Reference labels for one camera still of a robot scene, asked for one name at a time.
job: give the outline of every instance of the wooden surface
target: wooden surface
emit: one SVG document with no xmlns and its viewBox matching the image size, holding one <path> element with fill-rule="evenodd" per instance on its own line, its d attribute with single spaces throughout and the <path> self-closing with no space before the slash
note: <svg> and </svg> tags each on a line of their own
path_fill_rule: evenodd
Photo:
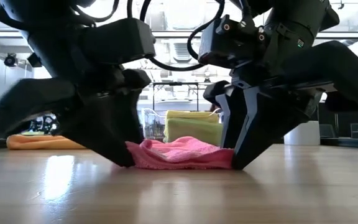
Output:
<svg viewBox="0 0 358 224">
<path fill-rule="evenodd" d="M 358 149 L 274 146 L 242 172 L 0 150 L 0 223 L 358 223 Z"/>
</svg>

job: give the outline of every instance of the cable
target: cable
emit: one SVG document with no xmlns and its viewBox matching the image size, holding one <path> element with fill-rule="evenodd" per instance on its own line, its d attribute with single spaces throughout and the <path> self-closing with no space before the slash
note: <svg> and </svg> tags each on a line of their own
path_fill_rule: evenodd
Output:
<svg viewBox="0 0 358 224">
<path fill-rule="evenodd" d="M 110 19 L 112 17 L 112 15 L 114 15 L 114 13 L 117 11 L 118 5 L 119 5 L 119 0 L 114 0 L 114 2 L 112 4 L 112 10 L 111 10 L 110 14 L 108 14 L 107 16 L 102 17 L 102 18 L 97 18 L 97 17 L 93 17 L 93 16 L 88 15 L 87 13 L 82 11 L 76 4 L 73 4 L 71 6 L 71 8 L 74 11 L 78 12 L 80 16 L 85 16 L 85 17 L 87 17 L 89 19 L 92 19 L 95 22 L 105 22 L 108 19 Z"/>
<path fill-rule="evenodd" d="M 45 22 L 37 22 L 37 23 L 28 23 L 28 22 L 19 22 L 10 18 L 5 12 L 0 10 L 0 22 L 10 27 L 19 30 L 37 30 L 37 29 L 45 29 L 45 28 L 54 28 L 56 26 L 65 26 L 67 24 L 83 24 L 86 26 L 93 26 L 94 22 L 89 20 L 84 16 L 76 16 L 72 15 L 68 18 L 64 18 L 64 20 L 48 20 Z"/>
<path fill-rule="evenodd" d="M 204 30 L 205 28 L 207 28 L 210 23 L 212 23 L 215 19 L 217 18 L 220 18 L 223 14 L 223 9 L 224 9 L 224 0 L 216 0 L 218 3 L 219 3 L 219 9 L 216 13 L 216 15 L 214 16 L 214 19 L 207 22 L 206 24 L 203 24 L 202 26 L 200 26 L 199 28 L 197 28 L 196 30 L 194 30 L 189 38 L 188 38 L 188 41 L 187 41 L 187 48 L 188 48 L 188 51 L 189 51 L 189 54 L 194 57 L 195 59 L 198 59 L 198 55 L 197 53 L 193 50 L 192 46 L 191 46 L 191 40 L 194 38 L 194 36 L 199 33 L 200 31 Z M 141 21 L 145 21 L 145 18 L 146 18 L 146 13 L 147 13 L 147 9 L 149 8 L 149 5 L 151 3 L 151 0 L 144 0 L 143 2 L 143 5 L 142 5 L 142 9 L 140 10 L 140 20 Z M 159 62 L 157 59 L 155 58 L 150 58 L 149 59 L 152 63 L 154 63 L 156 66 L 162 68 L 162 69 L 165 69 L 165 70 L 170 70 L 170 71 L 174 71 L 174 72 L 187 72 L 187 71 L 193 71 L 193 70 L 196 70 L 196 69 L 199 69 L 199 68 L 202 68 L 203 64 L 196 64 L 196 65 L 192 65 L 192 66 L 189 66 L 189 67 L 184 67 L 184 68 L 179 68 L 179 67 L 173 67 L 173 66 L 170 66 L 170 65 L 165 65 L 164 63 L 162 62 Z"/>
<path fill-rule="evenodd" d="M 128 0 L 128 2 L 127 2 L 127 17 L 128 18 L 134 17 L 134 15 L 132 14 L 132 3 L 133 2 L 134 2 L 133 0 Z"/>
</svg>

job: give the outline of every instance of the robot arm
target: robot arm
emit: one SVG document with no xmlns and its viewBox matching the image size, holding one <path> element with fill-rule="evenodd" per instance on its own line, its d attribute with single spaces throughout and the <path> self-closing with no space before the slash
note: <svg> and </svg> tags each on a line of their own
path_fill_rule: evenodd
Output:
<svg viewBox="0 0 358 224">
<path fill-rule="evenodd" d="M 339 42 L 313 47 L 319 31 L 339 23 L 328 0 L 231 1 L 242 21 L 226 15 L 206 24 L 199 55 L 191 54 L 200 66 L 232 69 L 232 82 L 209 86 L 204 97 L 223 109 L 222 147 L 235 149 L 232 166 L 243 169 L 275 139 L 307 122 L 322 92 L 338 90 L 336 96 L 358 102 L 358 57 Z M 53 77 L 21 80 L 2 96 L 0 137 L 19 132 L 34 116 L 53 113 L 60 123 L 54 134 L 129 167 L 134 162 L 125 141 L 143 140 L 136 103 L 150 80 L 121 64 L 154 62 L 154 38 L 131 13 L 101 27 L 82 13 L 76 16 L 73 4 L 92 3 L 0 0 L 0 21 L 21 30 Z M 269 9 L 265 25 L 256 27 L 252 18 Z"/>
</svg>

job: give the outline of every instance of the pink towel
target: pink towel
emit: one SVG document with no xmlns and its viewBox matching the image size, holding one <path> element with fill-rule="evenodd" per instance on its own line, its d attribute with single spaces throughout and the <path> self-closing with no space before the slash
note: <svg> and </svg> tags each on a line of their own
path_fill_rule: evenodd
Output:
<svg viewBox="0 0 358 224">
<path fill-rule="evenodd" d="M 171 143 L 144 140 L 140 145 L 126 142 L 135 166 L 143 169 L 231 169 L 232 149 L 183 137 Z"/>
</svg>

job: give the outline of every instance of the orange towel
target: orange towel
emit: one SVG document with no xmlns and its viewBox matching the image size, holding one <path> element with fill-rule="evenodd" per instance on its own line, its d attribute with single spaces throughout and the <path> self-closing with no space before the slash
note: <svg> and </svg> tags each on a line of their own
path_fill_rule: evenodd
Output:
<svg viewBox="0 0 358 224">
<path fill-rule="evenodd" d="M 31 150 L 31 149 L 85 149 L 63 136 L 23 136 L 15 134 L 6 140 L 8 149 Z"/>
</svg>

